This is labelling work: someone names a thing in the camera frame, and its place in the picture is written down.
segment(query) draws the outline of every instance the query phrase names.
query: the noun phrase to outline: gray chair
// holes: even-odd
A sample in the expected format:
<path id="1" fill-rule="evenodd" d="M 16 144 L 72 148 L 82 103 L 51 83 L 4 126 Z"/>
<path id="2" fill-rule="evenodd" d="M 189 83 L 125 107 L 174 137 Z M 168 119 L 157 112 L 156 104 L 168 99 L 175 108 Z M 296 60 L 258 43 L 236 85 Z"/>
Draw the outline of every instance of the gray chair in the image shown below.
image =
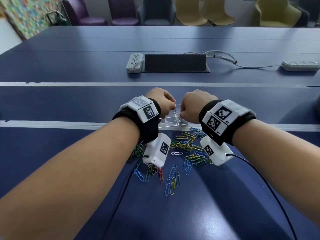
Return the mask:
<path id="1" fill-rule="evenodd" d="M 138 16 L 142 25 L 170 26 L 176 19 L 176 8 L 172 0 L 143 0 Z"/>

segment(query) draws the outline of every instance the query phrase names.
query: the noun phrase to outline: colorful mosaic artwork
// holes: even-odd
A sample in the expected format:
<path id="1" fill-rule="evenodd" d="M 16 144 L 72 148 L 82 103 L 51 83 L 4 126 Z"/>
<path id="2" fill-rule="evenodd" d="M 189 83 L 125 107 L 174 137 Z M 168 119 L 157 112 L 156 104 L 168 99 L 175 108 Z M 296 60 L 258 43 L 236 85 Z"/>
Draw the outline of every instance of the colorful mosaic artwork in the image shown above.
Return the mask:
<path id="1" fill-rule="evenodd" d="M 29 39 L 50 26 L 46 13 L 61 11 L 61 0 L 0 0 L 10 23 L 24 39 Z"/>

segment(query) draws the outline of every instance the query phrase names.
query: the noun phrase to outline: hand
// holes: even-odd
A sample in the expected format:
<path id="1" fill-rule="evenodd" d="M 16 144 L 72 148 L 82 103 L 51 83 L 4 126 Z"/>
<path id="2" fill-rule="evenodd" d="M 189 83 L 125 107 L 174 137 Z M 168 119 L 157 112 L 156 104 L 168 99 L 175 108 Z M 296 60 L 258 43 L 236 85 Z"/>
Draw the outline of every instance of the hand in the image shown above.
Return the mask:
<path id="1" fill-rule="evenodd" d="M 216 96 L 198 89 L 193 92 L 187 92 L 181 102 L 180 116 L 186 121 L 198 124 L 200 123 L 199 114 L 203 107 L 207 103 L 217 99 Z"/>
<path id="2" fill-rule="evenodd" d="M 166 90 L 162 88 L 154 88 L 147 92 L 146 98 L 154 99 L 158 102 L 161 108 L 160 118 L 164 119 L 166 115 L 169 114 L 170 110 L 176 108 L 176 100 L 173 96 Z"/>

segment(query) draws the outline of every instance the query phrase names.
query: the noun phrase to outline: white stripe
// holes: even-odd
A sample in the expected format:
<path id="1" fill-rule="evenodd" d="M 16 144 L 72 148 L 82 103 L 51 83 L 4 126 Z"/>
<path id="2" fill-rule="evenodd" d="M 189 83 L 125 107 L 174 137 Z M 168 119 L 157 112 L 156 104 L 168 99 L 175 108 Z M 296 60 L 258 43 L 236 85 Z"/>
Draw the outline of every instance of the white stripe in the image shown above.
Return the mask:
<path id="1" fill-rule="evenodd" d="M 215 83 L 215 82 L 0 82 L 7 87 L 254 87 L 309 88 L 289 83 Z"/>
<path id="2" fill-rule="evenodd" d="M 0 127 L 10 128 L 53 128 L 53 129 L 78 129 L 97 130 L 106 123 L 68 122 L 68 121 L 30 121 L 10 120 L 0 121 Z M 320 124 L 271 124 L 272 126 L 288 132 L 320 132 Z M 201 128 L 200 124 L 187 124 L 180 126 L 162 127 L 163 131 L 189 131 L 190 127 Z"/>

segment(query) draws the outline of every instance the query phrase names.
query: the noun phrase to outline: blue table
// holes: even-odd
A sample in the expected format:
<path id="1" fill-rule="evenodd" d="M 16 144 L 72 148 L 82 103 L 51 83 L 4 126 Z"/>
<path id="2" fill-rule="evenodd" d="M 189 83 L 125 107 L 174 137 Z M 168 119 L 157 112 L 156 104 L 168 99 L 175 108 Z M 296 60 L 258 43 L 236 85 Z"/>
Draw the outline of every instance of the blue table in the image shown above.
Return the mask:
<path id="1" fill-rule="evenodd" d="M 315 112 L 319 72 L 237 69 L 217 59 L 207 61 L 211 73 L 127 74 L 125 70 L 134 52 L 224 50 L 245 66 L 276 65 L 288 59 L 319 61 L 319 41 L 319 29 L 52 27 L 0 56 L 0 120 L 17 127 L 0 122 L 0 196 L 92 132 L 87 127 L 39 125 L 109 122 L 119 105 L 155 86 L 168 90 L 178 103 L 194 89 L 234 100 L 253 109 L 260 120 L 290 125 L 302 131 L 291 133 L 320 146 L 320 130 L 308 129 L 319 124 Z M 181 134 L 163 132 L 171 138 Z M 76 239 L 102 237 L 134 163 L 125 165 Z M 106 239 L 292 239 L 277 202 L 242 161 L 194 167 L 186 176 L 182 158 L 169 155 L 163 167 L 165 179 L 173 164 L 181 175 L 181 188 L 173 196 L 164 195 L 165 185 L 156 176 L 148 183 L 131 178 Z M 143 174 L 147 170 L 145 165 L 139 169 Z M 320 239 L 317 226 L 280 200 L 299 239 Z"/>

